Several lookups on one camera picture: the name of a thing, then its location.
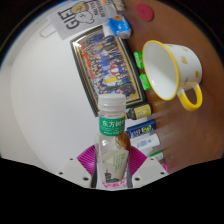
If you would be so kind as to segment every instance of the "white wall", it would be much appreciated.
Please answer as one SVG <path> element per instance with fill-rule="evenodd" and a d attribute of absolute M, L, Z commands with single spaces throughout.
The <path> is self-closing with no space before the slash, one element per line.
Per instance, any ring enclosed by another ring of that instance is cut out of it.
<path fill-rule="evenodd" d="M 8 69 L 1 70 L 0 105 L 8 107 L 0 112 L 0 150 L 3 158 L 55 173 L 68 158 L 94 144 L 98 118 L 89 105 L 70 46 L 79 34 L 64 41 L 57 33 L 44 39 L 39 32 L 48 24 L 45 17 L 38 18 L 17 40 L 5 62 Z M 145 120 L 128 121 L 126 126 Z M 20 147 L 12 143 L 18 138 L 23 138 Z"/>

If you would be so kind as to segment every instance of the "package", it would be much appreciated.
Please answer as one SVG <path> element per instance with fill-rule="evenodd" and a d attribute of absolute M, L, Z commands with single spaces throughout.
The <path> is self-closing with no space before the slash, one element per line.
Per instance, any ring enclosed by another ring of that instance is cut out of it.
<path fill-rule="evenodd" d="M 128 39 L 131 36 L 131 27 L 123 15 L 110 18 L 108 25 L 113 34 L 121 39 Z"/>
<path fill-rule="evenodd" d="M 146 90 L 150 90 L 151 89 L 151 86 L 149 84 L 149 80 L 146 76 L 146 74 L 142 73 L 140 76 L 139 76 L 140 80 L 141 80 L 141 83 L 142 83 L 142 86 L 143 86 L 143 89 L 146 91 Z"/>
<path fill-rule="evenodd" d="M 143 69 L 144 65 L 143 65 L 143 60 L 142 60 L 142 53 L 141 52 L 135 52 L 134 56 L 135 56 L 135 61 L 136 61 L 137 67 L 140 68 L 140 69 Z"/>

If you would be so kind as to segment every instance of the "plastic bottle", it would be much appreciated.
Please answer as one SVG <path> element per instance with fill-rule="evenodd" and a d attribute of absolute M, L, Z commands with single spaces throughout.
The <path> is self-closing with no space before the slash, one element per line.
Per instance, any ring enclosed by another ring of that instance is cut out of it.
<path fill-rule="evenodd" d="M 150 103 L 147 103 L 138 107 L 131 108 L 128 113 L 126 113 L 126 119 L 138 120 L 143 117 L 150 116 L 152 113 L 152 106 Z"/>
<path fill-rule="evenodd" d="M 122 181 L 131 143 L 125 129 L 126 96 L 102 94 L 98 99 L 99 129 L 96 137 L 96 158 L 103 183 Z"/>

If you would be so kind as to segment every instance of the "wooden frame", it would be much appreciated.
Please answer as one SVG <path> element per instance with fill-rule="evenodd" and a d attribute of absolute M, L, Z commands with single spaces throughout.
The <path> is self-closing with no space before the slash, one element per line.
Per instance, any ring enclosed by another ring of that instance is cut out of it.
<path fill-rule="evenodd" d="M 71 46 L 96 117 L 100 94 L 123 93 L 127 97 L 127 108 L 146 102 L 133 54 L 124 40 L 116 36 L 104 37 L 99 26 L 72 40 Z"/>

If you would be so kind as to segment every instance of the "green bottle label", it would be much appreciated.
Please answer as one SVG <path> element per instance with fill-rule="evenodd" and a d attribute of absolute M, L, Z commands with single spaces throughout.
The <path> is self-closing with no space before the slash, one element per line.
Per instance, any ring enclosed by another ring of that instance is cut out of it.
<path fill-rule="evenodd" d="M 99 117 L 100 133 L 106 136 L 118 136 L 124 133 L 125 117 L 118 119 L 107 119 Z"/>

